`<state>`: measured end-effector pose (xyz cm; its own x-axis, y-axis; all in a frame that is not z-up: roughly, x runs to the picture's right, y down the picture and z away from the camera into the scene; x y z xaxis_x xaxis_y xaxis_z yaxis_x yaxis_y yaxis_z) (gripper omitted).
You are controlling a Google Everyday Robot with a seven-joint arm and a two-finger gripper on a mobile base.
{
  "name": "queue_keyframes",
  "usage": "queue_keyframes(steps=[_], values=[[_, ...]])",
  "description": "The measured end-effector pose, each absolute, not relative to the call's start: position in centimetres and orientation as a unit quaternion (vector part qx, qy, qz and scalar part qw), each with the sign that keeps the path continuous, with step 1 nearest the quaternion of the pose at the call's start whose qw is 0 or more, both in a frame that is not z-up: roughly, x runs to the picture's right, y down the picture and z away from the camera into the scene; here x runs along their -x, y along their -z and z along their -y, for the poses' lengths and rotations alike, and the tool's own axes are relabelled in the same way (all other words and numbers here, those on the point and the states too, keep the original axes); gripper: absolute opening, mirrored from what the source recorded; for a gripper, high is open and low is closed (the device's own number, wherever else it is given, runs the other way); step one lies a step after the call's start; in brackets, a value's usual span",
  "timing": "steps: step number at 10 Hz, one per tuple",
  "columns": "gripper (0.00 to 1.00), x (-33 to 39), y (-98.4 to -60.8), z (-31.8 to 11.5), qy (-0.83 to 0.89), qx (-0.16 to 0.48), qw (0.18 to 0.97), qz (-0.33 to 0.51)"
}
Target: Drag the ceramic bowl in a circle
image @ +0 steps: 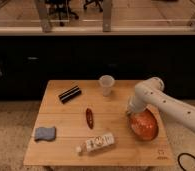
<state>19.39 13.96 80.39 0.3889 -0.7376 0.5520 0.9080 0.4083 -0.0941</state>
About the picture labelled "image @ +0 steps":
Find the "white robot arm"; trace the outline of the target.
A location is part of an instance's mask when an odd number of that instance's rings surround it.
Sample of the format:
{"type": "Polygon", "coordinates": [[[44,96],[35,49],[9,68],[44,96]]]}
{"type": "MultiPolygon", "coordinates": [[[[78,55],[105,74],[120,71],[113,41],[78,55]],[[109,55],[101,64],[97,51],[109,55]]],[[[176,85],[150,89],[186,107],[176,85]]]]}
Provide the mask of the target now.
{"type": "Polygon", "coordinates": [[[164,82],[159,77],[137,83],[127,104],[128,114],[139,114],[148,105],[153,105],[195,133],[195,106],[166,95],[164,88],[164,82]]]}

